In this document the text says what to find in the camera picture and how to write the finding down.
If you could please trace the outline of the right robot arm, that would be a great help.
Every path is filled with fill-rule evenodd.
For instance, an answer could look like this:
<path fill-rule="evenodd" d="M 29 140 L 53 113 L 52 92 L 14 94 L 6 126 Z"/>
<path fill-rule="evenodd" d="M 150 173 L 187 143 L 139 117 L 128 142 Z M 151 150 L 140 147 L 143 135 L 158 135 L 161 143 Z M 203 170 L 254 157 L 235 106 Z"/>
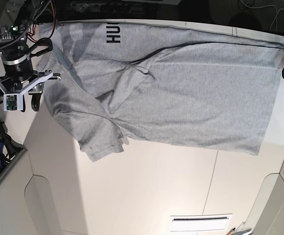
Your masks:
<path fill-rule="evenodd" d="M 31 59 L 53 49 L 50 37 L 33 40 L 37 19 L 46 9 L 56 16 L 52 0 L 0 0 L 0 105 L 5 111 L 25 111 L 29 94 L 32 110 L 40 109 L 45 81 L 60 79 L 51 70 L 38 72 Z"/>

